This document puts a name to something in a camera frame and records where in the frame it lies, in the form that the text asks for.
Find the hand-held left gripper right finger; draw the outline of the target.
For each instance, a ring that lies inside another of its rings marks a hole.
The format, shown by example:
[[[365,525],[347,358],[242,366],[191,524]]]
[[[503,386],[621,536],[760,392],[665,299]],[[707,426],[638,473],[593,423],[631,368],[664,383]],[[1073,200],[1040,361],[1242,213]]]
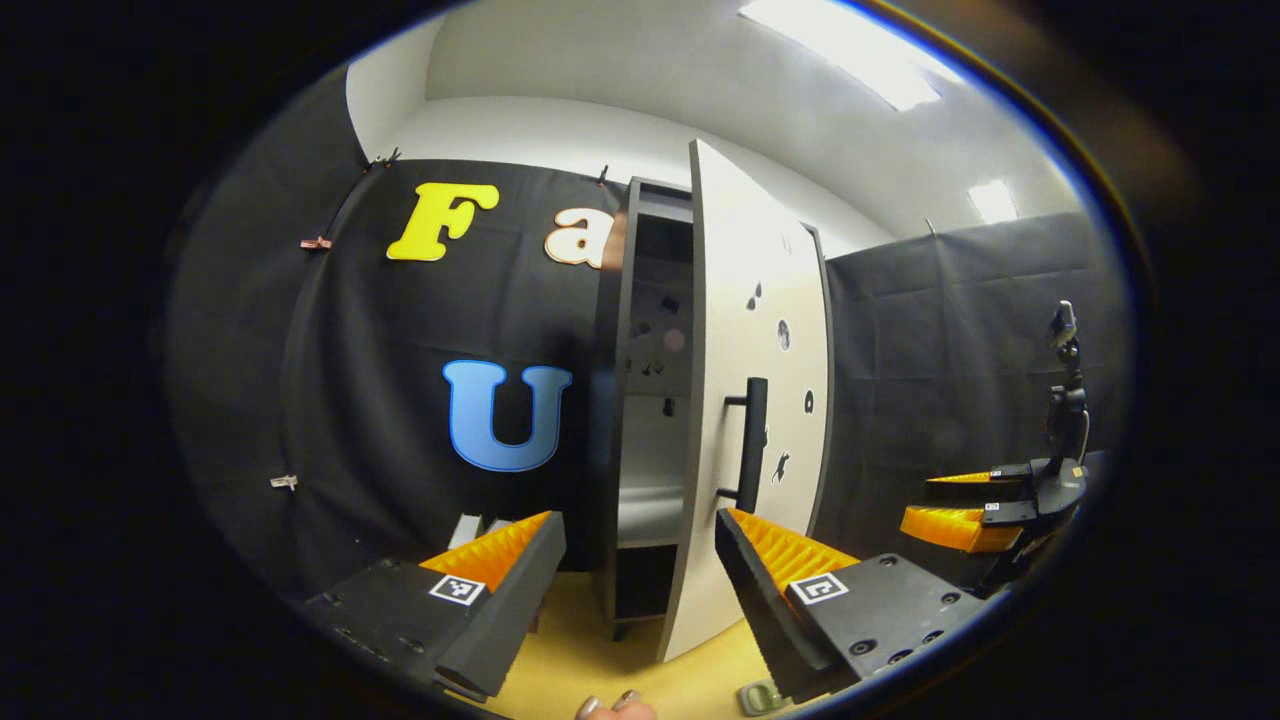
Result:
[[[1000,615],[900,553],[860,561],[735,507],[716,552],[777,691],[800,705],[886,707],[936,679]]]

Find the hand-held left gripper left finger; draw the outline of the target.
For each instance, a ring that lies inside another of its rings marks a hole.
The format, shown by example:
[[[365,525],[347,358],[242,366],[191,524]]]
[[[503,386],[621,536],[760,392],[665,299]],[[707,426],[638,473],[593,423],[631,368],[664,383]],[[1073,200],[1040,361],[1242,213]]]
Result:
[[[566,551],[545,511],[435,557],[385,557],[303,601],[301,615],[417,693],[499,694]]]

